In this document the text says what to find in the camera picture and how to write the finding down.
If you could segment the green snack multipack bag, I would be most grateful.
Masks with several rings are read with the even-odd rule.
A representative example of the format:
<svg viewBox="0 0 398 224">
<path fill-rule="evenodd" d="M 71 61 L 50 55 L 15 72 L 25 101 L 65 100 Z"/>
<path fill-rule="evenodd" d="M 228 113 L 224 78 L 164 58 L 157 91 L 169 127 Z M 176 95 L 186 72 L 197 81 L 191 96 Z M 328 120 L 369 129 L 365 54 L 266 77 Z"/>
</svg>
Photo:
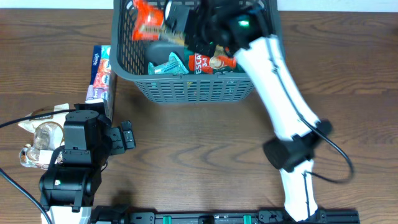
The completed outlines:
<svg viewBox="0 0 398 224">
<path fill-rule="evenodd" d="M 235 58 L 229 58 L 225 55 L 209 57 L 188 49 L 184 49 L 184 65 L 188 73 L 194 75 L 244 72 Z"/>
</svg>

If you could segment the mint wet wipes pack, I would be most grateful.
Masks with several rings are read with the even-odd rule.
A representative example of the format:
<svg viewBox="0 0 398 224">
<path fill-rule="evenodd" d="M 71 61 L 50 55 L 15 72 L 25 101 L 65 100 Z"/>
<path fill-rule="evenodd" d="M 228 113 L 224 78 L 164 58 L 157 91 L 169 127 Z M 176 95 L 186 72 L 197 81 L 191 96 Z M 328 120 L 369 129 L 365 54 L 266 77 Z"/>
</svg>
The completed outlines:
<svg viewBox="0 0 398 224">
<path fill-rule="evenodd" d="M 189 71 L 184 66 L 183 62 L 180 60 L 177 54 L 170 53 L 169 61 L 161 65 L 154 66 L 153 63 L 148 63 L 148 74 L 149 75 L 162 75 L 162 74 L 188 74 Z"/>
</svg>

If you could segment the tissue pocket packs bundle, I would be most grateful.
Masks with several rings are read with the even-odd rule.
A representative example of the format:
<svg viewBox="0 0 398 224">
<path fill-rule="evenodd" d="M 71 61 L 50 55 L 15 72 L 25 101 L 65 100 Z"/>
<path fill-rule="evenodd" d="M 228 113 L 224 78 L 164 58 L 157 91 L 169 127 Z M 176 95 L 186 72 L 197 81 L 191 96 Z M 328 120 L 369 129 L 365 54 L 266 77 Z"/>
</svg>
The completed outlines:
<svg viewBox="0 0 398 224">
<path fill-rule="evenodd" d="M 95 45 L 91 64 L 91 80 L 85 103 L 103 103 L 106 116 L 113 119 L 116 74 L 110 64 L 110 45 Z"/>
</svg>

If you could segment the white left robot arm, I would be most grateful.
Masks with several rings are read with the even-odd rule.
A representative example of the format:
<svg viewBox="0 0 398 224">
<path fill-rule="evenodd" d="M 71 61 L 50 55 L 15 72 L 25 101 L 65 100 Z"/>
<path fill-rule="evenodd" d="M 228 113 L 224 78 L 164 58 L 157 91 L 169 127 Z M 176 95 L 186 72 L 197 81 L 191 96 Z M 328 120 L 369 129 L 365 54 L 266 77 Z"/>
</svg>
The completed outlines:
<svg viewBox="0 0 398 224">
<path fill-rule="evenodd" d="M 89 223 L 110 156 L 134 149 L 132 123 L 113 126 L 104 104 L 77 104 L 65 116 L 64 144 L 39 181 L 44 223 Z"/>
</svg>

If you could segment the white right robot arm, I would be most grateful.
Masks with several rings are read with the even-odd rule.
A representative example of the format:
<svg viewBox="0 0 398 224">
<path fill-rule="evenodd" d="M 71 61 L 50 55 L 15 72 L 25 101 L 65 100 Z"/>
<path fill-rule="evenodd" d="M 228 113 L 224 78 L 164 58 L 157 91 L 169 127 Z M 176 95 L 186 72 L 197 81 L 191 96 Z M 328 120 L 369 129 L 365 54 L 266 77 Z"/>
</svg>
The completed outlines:
<svg viewBox="0 0 398 224">
<path fill-rule="evenodd" d="M 192 52 L 224 53 L 242 67 L 266 107 L 275 138 L 264 145 L 279 170 L 284 208 L 296 222 L 307 221 L 318 209 L 310 172 L 321 130 L 330 130 L 301 96 L 287 68 L 269 6 L 238 1 L 202 1 L 196 8 L 167 1 L 165 24 Z"/>
</svg>

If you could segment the red spaghetti packet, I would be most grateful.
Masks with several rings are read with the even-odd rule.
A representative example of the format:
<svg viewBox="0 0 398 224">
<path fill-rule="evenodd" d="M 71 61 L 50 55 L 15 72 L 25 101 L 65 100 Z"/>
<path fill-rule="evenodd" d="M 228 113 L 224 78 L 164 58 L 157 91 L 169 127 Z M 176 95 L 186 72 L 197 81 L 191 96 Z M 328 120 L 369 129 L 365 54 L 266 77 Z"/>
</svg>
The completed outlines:
<svg viewBox="0 0 398 224">
<path fill-rule="evenodd" d="M 185 34 L 174 31 L 165 24 L 164 13 L 147 1 L 133 0 L 137 10 L 136 21 L 132 29 L 131 40 L 165 40 L 178 45 L 185 45 Z"/>
</svg>

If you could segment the beige bread bag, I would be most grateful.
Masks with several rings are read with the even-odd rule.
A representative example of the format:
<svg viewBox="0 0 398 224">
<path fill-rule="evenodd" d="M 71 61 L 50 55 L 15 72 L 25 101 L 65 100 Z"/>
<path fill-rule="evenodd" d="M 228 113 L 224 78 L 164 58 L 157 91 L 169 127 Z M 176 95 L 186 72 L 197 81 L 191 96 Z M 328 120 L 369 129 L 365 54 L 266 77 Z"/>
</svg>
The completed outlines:
<svg viewBox="0 0 398 224">
<path fill-rule="evenodd" d="M 34 134 L 32 144 L 26 144 L 19 153 L 24 167 L 47 170 L 53 151 L 65 144 L 63 125 L 67 112 L 45 115 L 18 122 L 18 126 Z"/>
</svg>

